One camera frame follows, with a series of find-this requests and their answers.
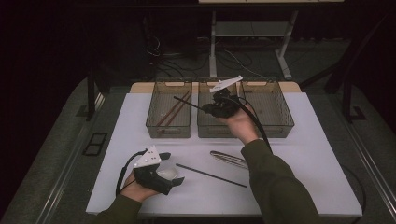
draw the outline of dark green sweater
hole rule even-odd
[[[264,141],[255,140],[245,145],[242,155],[247,161],[250,187],[265,224],[322,223],[304,185],[282,159],[270,152]],[[140,207],[141,203],[119,195],[93,223],[136,223]]]

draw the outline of metal tongs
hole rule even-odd
[[[212,155],[218,161],[224,161],[230,163],[235,166],[239,166],[248,170],[248,164],[245,160],[237,158],[235,156],[227,155],[222,152],[210,151],[210,155]]]

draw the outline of white table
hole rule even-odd
[[[306,94],[289,92],[284,95],[295,126],[287,138],[269,139],[274,153],[290,165],[306,186],[321,216],[361,216],[360,204]],[[197,98],[196,93],[192,95],[194,104]],[[163,161],[159,170],[180,163],[247,188],[177,167],[179,176],[185,176],[183,184],[172,188],[168,196],[157,195],[146,200],[140,210],[141,217],[260,216],[259,206],[248,186],[248,170],[216,161],[209,155],[209,151],[217,150],[242,158],[239,140],[200,139],[194,108],[191,138],[151,139],[145,125],[150,99],[150,93],[127,94],[86,212],[97,214],[107,209],[115,198],[120,169],[125,162],[137,151],[155,145],[160,153],[172,153],[170,160]]]

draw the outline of person's arm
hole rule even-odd
[[[142,206],[142,202],[155,194],[158,194],[158,192],[137,184],[134,181],[134,174],[131,172],[125,180],[122,191],[117,195],[114,202],[107,210],[99,213],[92,224],[137,223],[137,214]]]
[[[259,139],[250,117],[240,109],[234,116],[219,120],[245,145],[241,152],[247,161],[250,187],[264,222],[322,223],[309,192],[294,177],[290,167]]]

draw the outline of white plastic mount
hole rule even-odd
[[[224,88],[227,88],[227,87],[233,85],[235,82],[238,82],[240,80],[242,80],[241,76],[230,78],[230,79],[226,79],[226,80],[222,80],[222,81],[219,80],[219,84],[217,84],[215,87],[210,89],[210,92],[220,91],[220,90],[222,90]]]
[[[160,154],[158,154],[157,148],[152,146],[148,151],[134,164],[134,168],[140,168],[159,164],[161,162]]]

